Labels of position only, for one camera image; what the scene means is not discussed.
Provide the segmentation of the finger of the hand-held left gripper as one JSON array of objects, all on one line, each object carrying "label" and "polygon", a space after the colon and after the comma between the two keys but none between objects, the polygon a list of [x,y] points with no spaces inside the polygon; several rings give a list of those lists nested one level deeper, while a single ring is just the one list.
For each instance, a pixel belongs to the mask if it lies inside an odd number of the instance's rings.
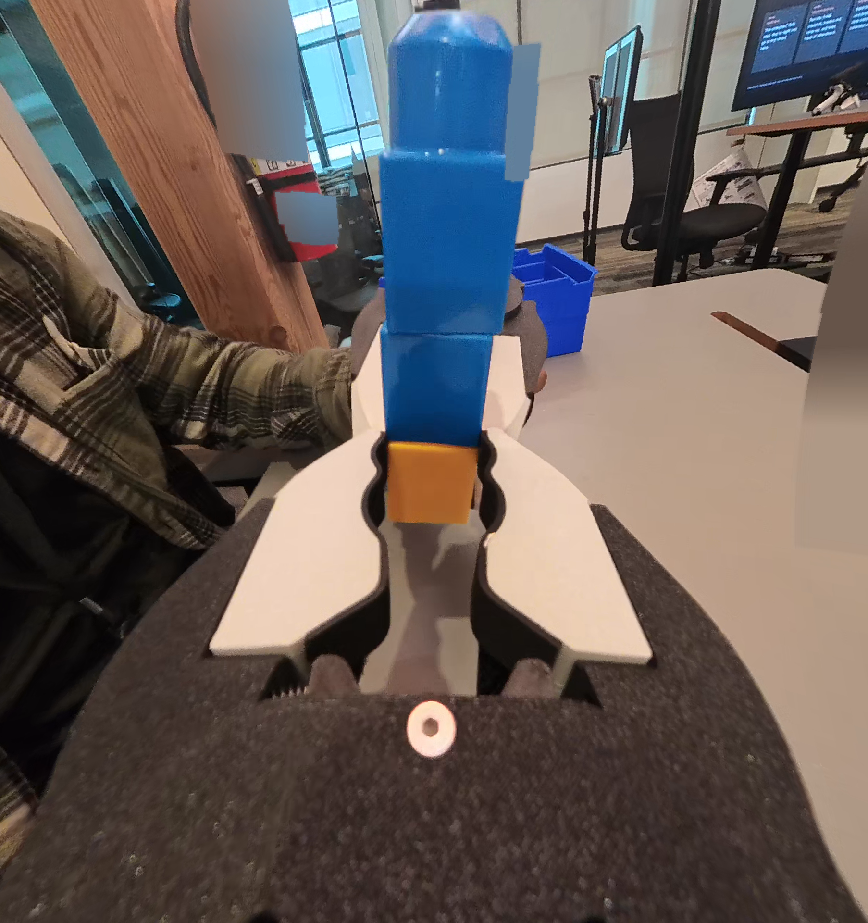
[{"label": "finger of the hand-held left gripper", "polygon": [[510,438],[519,440],[530,410],[520,338],[497,335],[491,348],[482,428],[486,431],[500,429]]},{"label": "finger of the hand-held left gripper", "polygon": [[386,429],[380,340],[377,330],[351,386],[352,437]]}]

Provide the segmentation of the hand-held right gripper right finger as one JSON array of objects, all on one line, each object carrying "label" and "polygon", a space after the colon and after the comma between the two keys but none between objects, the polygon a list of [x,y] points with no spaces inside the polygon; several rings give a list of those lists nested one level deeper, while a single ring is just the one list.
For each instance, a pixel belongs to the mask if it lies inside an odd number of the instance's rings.
[{"label": "hand-held right gripper right finger", "polygon": [[556,693],[592,696],[590,664],[652,667],[655,654],[588,498],[503,430],[482,433],[472,630],[504,675],[547,668]]}]

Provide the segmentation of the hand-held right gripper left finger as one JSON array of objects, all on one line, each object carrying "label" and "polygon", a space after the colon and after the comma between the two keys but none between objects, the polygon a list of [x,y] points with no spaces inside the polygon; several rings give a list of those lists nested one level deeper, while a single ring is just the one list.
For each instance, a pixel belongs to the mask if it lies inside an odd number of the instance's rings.
[{"label": "hand-held right gripper left finger", "polygon": [[335,655],[361,676],[391,623],[385,475],[385,434],[368,431],[276,494],[211,637],[213,656],[279,656],[307,679],[318,658]]}]

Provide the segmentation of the blue plastic bin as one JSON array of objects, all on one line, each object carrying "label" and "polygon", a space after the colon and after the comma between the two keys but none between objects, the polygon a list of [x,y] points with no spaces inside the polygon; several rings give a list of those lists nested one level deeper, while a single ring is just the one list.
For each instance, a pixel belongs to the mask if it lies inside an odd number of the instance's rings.
[{"label": "blue plastic bin", "polygon": [[545,244],[536,252],[514,252],[512,276],[522,284],[544,325],[548,358],[581,352],[596,269],[572,254]]}]

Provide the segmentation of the blue toy block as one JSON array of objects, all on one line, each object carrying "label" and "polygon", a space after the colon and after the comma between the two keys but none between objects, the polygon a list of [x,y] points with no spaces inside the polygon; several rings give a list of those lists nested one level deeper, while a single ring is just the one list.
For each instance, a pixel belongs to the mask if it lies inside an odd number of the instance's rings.
[{"label": "blue toy block", "polygon": [[380,171],[392,336],[502,329],[522,194],[506,177],[512,61],[496,19],[452,8],[414,14],[389,46]]},{"label": "blue toy block", "polygon": [[387,438],[477,448],[493,343],[490,334],[392,333],[383,324]]}]

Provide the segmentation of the yellow toy block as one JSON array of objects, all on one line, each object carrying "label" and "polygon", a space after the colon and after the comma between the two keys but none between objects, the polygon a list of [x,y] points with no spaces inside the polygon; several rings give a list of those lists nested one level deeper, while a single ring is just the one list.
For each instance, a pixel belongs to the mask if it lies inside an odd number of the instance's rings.
[{"label": "yellow toy block", "polygon": [[390,440],[386,512],[396,524],[467,524],[478,449]]}]

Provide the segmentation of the person's left forearm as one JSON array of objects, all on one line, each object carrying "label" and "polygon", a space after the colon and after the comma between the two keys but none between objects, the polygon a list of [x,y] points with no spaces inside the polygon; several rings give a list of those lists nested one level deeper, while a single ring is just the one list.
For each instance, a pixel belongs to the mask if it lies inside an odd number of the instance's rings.
[{"label": "person's left forearm", "polygon": [[353,432],[350,359],[347,349],[283,352],[146,317],[129,369],[173,443],[329,449]]}]

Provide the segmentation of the black office chair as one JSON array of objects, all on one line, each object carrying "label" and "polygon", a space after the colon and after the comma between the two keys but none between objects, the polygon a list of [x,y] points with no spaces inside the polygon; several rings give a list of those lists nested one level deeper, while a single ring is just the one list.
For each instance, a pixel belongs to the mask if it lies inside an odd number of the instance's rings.
[{"label": "black office chair", "polygon": [[[651,252],[658,248],[680,99],[673,94],[634,100],[626,117],[633,188],[620,241],[627,251]],[[692,256],[699,257],[701,269],[711,268],[719,243],[751,232],[766,216],[763,206],[721,201],[727,185],[728,180],[711,183],[715,191],[709,204],[682,214],[676,257],[681,262],[677,278],[680,283],[688,279]]]}]

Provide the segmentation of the printed paper leaflet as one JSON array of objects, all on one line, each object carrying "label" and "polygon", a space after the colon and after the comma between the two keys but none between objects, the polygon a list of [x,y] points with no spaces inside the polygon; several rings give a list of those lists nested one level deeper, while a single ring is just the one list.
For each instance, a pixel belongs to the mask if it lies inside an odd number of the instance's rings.
[{"label": "printed paper leaflet", "polygon": [[719,204],[750,204],[766,210],[766,199],[759,178],[753,174],[751,159],[742,146],[733,146],[728,155],[700,176],[692,185],[692,196],[696,208],[707,207],[712,203],[717,190],[717,176],[728,173],[742,175],[726,182]]}]

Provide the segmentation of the dark panel on tripod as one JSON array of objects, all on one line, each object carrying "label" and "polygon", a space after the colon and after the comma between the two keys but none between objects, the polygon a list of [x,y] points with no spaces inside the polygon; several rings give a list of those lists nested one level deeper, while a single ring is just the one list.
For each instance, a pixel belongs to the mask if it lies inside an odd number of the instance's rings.
[{"label": "dark panel on tripod", "polygon": [[620,153],[629,139],[629,115],[643,51],[644,34],[635,26],[604,53],[601,75],[589,76],[590,150],[583,212],[582,260],[594,264],[605,158]]}]

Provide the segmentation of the wooden pillar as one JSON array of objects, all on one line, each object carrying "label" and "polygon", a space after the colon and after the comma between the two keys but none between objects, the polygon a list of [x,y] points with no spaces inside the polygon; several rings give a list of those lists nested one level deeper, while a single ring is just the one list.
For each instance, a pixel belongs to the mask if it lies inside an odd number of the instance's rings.
[{"label": "wooden pillar", "polygon": [[287,352],[326,348],[303,269],[273,253],[186,74],[175,5],[32,3],[206,329]]}]

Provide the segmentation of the wooden top desk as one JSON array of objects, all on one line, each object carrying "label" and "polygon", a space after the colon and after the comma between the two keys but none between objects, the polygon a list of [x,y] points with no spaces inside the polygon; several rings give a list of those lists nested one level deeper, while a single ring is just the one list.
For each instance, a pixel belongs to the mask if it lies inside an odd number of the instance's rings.
[{"label": "wooden top desk", "polygon": [[[850,141],[846,149],[837,154],[807,158],[806,151],[812,135],[832,128],[843,128],[848,134]],[[803,115],[784,122],[744,125],[728,130],[729,136],[742,139],[747,137],[790,138],[785,158],[780,165],[733,170],[712,178],[712,182],[716,184],[714,202],[717,202],[731,180],[747,177],[760,179],[765,176],[778,175],[751,259],[752,271],[762,270],[770,264],[797,173],[802,169],[818,168],[831,163],[867,157],[868,148],[862,147],[866,134],[868,134],[868,108],[840,109],[819,116]]]}]

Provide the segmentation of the red and black wall case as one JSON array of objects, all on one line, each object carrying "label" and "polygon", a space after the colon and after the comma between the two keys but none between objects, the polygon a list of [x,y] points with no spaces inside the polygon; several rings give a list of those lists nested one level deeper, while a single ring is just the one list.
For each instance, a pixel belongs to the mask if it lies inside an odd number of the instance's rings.
[{"label": "red and black wall case", "polygon": [[338,237],[330,244],[306,244],[290,241],[277,212],[277,197],[294,192],[313,195],[322,193],[314,165],[310,161],[268,161],[238,158],[240,168],[247,170],[245,182],[250,199],[261,219],[266,236],[281,263],[304,263],[331,255],[338,248]]}]

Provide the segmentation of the black frame post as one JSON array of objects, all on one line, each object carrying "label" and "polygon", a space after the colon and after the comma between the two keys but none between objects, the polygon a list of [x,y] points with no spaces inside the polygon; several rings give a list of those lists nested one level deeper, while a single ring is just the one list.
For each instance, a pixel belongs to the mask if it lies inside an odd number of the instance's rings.
[{"label": "black frame post", "polygon": [[716,41],[721,1],[698,1],[676,121],[670,172],[664,200],[653,285],[672,282],[678,256],[682,214],[694,178],[694,152],[705,90]]}]

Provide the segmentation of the wall display screen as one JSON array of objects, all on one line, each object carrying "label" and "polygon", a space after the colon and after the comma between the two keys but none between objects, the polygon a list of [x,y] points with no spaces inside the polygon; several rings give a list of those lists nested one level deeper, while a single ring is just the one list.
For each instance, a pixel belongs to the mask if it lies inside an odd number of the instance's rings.
[{"label": "wall display screen", "polygon": [[758,1],[733,111],[823,95],[843,83],[868,98],[868,1]]}]

